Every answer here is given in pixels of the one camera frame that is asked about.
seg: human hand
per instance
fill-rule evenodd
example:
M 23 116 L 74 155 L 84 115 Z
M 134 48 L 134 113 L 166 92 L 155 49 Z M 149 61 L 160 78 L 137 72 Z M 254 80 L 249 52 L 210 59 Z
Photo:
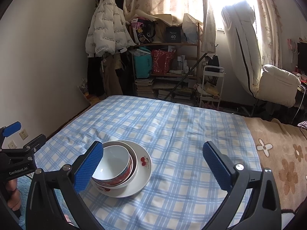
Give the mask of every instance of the human hand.
M 7 191 L 12 191 L 11 198 L 7 201 L 7 205 L 13 211 L 17 211 L 20 209 L 21 200 L 20 200 L 20 192 L 17 189 L 17 179 L 9 181 L 5 188 Z

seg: white puffer jacket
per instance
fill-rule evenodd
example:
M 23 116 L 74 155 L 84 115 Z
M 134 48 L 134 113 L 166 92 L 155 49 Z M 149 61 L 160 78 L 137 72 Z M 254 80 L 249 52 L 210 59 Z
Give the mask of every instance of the white puffer jacket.
M 123 10 L 117 7 L 115 0 L 100 0 L 85 42 L 88 56 L 101 57 L 105 52 L 115 54 L 134 45 L 125 26 Z

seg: white wall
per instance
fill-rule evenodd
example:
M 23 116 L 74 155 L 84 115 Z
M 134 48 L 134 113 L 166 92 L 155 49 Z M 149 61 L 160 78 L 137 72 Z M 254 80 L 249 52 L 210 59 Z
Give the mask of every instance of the white wall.
M 297 64 L 297 55 L 291 63 L 291 51 L 288 49 L 287 39 L 295 42 L 307 35 L 307 22 L 294 0 L 276 0 L 276 5 L 282 22 L 282 67 L 288 71 L 294 71 Z
M 217 31 L 215 44 L 218 44 L 216 47 L 216 54 L 219 58 L 220 67 L 223 67 L 226 73 L 222 92 L 222 100 L 245 105 L 253 105 L 256 100 L 243 89 L 241 83 L 234 74 L 228 43 L 226 36 L 224 35 L 224 31 Z M 187 56 L 194 57 L 196 56 L 196 47 L 181 47 L 178 50 L 178 54 L 185 54 Z M 188 61 L 188 64 L 189 66 L 193 66 L 195 62 Z M 222 86 L 221 78 L 218 79 L 217 86 L 220 91 Z
M 88 104 L 85 39 L 94 0 L 13 0 L 0 20 L 0 127 L 20 121 L 29 137 L 48 136 Z

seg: blue plaid bedsheet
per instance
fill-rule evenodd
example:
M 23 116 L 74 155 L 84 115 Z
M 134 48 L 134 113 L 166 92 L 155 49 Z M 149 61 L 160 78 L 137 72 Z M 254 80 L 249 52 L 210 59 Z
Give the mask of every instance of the blue plaid bedsheet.
M 261 170 L 243 117 L 128 96 L 109 97 L 63 128 L 36 153 L 37 166 L 52 171 L 72 164 L 95 140 L 134 141 L 153 161 L 150 181 L 134 196 L 111 198 L 91 183 L 81 193 L 98 221 L 114 229 L 203 228 L 226 196 L 202 156 L 206 141 L 234 163 Z M 240 219 L 249 195 L 233 223 Z

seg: blue gripper pad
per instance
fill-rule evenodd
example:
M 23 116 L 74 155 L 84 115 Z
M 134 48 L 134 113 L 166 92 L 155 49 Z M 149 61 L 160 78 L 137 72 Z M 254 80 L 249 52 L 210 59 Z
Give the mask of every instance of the blue gripper pad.
M 221 189 L 230 192 L 232 189 L 232 176 L 219 155 L 222 155 L 221 152 L 212 142 L 204 143 L 203 156 L 210 170 L 212 171 Z
M 10 135 L 14 134 L 15 132 L 19 131 L 20 129 L 21 129 L 21 123 L 19 123 L 19 122 L 13 123 L 3 130 L 2 136 L 9 137 Z
M 103 157 L 102 143 L 97 142 L 93 150 L 83 161 L 81 167 L 75 174 L 74 189 L 77 193 L 86 189 L 90 179 Z

